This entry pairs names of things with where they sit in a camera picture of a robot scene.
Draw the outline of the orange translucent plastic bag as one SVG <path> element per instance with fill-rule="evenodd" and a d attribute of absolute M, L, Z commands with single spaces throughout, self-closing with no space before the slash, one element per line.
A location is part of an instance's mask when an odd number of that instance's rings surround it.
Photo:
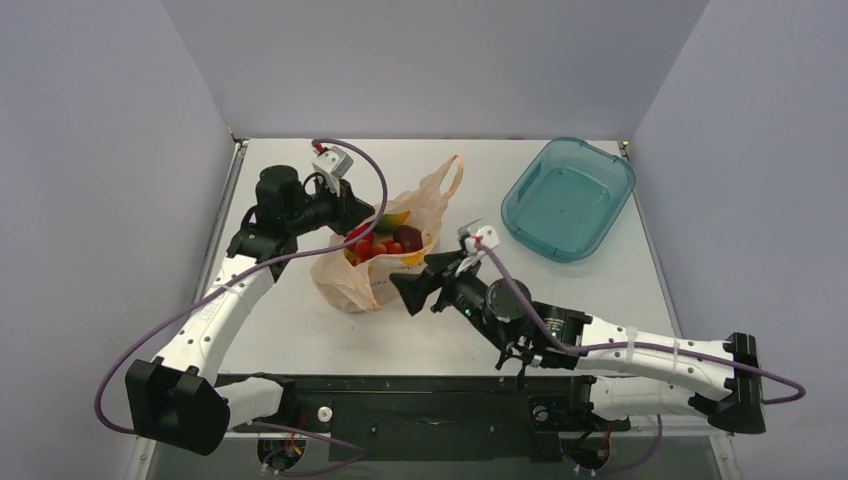
<path fill-rule="evenodd" d="M 437 170 L 423 177 L 415 190 L 407 190 L 388 201 L 385 215 L 409 216 L 405 223 L 421 232 L 423 247 L 402 254 L 382 253 L 359 260 L 354 253 L 339 250 L 322 254 L 310 275 L 314 286 L 327 303 L 342 312 L 377 311 L 397 299 L 397 289 L 389 281 L 392 273 L 418 274 L 423 258 L 435 251 L 442 219 L 464 175 L 464 159 L 454 155 Z"/>

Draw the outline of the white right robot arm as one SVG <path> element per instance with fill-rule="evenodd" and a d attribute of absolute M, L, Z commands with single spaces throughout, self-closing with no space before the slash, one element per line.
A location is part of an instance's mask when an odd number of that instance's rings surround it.
<path fill-rule="evenodd" d="M 563 402 L 572 424 L 678 415 L 736 434 L 765 432 L 754 336 L 693 341 L 651 334 L 537 301 L 520 281 L 487 284 L 477 265 L 461 269 L 462 261 L 458 252 L 429 255 L 422 272 L 389 279 L 412 315 L 436 293 L 432 312 L 461 313 L 499 351 L 499 365 L 517 359 L 523 368 L 598 371 Z"/>

